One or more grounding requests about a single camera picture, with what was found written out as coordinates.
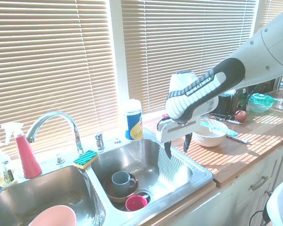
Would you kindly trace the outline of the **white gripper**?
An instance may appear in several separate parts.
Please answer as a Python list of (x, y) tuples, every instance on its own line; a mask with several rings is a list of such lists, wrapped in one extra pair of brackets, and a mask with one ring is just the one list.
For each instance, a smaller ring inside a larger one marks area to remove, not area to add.
[(186, 153), (189, 149), (192, 133), (200, 128), (200, 117), (191, 118), (186, 123), (180, 124), (165, 117), (158, 123), (156, 132), (157, 141), (164, 143), (164, 149), (168, 158), (172, 158), (171, 141), (185, 136), (183, 150)]

